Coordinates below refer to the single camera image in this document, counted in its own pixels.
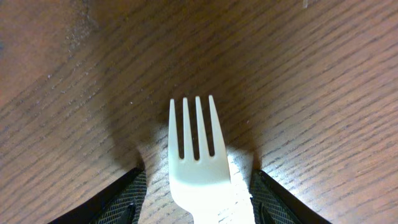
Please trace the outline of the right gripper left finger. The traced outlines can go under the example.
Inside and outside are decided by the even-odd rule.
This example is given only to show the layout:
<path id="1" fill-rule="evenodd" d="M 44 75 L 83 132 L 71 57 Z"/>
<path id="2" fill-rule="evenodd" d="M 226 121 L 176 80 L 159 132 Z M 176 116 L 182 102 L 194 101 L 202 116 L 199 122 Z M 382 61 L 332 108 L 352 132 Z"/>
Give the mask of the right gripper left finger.
<path id="1" fill-rule="evenodd" d="M 137 224 L 146 193 L 146 173 L 144 169 L 136 167 L 52 223 Z"/>

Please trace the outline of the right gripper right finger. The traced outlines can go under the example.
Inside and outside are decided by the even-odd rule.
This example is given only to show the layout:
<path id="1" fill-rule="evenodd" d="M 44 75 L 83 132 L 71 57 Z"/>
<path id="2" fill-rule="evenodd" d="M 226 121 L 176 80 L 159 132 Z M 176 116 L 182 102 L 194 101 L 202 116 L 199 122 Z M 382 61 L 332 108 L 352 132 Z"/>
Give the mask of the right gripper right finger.
<path id="1" fill-rule="evenodd" d="M 330 224 L 263 170 L 252 171 L 249 192 L 256 224 Z"/>

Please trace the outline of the white fork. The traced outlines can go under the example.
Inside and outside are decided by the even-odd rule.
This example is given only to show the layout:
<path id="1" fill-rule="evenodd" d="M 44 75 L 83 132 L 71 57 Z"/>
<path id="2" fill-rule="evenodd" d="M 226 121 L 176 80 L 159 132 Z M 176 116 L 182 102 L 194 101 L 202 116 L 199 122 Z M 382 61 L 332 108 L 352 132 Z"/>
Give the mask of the white fork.
<path id="1" fill-rule="evenodd" d="M 173 201 L 194 223 L 254 223 L 249 179 L 254 156 L 225 143 L 219 112 L 208 97 L 209 116 L 201 98 L 182 100 L 182 121 L 170 100 L 168 174 Z"/>

